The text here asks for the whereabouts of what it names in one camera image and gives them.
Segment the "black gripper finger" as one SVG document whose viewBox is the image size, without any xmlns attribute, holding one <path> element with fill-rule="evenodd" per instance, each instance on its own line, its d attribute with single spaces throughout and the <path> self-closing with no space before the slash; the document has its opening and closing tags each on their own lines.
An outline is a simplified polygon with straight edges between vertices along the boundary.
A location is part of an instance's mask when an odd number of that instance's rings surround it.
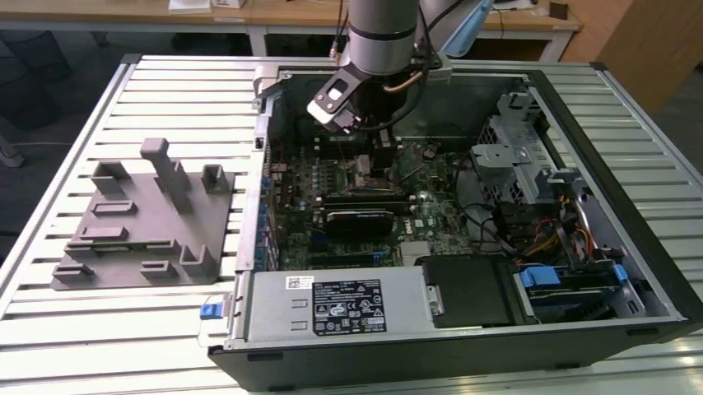
<svg viewBox="0 0 703 395">
<path fill-rule="evenodd" d="M 370 175 L 381 178 L 392 166 L 396 154 L 396 140 L 389 130 L 372 133 Z"/>
</svg>

